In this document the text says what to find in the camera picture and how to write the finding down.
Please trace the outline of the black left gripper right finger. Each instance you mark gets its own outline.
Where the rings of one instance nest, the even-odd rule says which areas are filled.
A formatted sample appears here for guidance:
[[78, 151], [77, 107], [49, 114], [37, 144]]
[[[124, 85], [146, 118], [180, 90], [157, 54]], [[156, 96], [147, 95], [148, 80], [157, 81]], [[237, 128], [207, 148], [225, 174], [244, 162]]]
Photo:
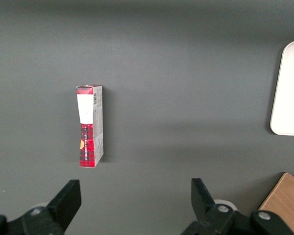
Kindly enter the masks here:
[[245, 216], [224, 203], [215, 203], [200, 178], [191, 181], [191, 203], [197, 220], [183, 235], [293, 235], [277, 214], [255, 210]]

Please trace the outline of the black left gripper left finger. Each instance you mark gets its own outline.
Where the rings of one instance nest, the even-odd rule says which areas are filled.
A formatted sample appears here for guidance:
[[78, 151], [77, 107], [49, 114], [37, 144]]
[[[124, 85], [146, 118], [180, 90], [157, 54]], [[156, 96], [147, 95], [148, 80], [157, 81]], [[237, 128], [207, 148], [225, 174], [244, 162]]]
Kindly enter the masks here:
[[80, 206], [80, 181], [69, 180], [46, 206], [9, 222], [0, 214], [0, 235], [64, 235]]

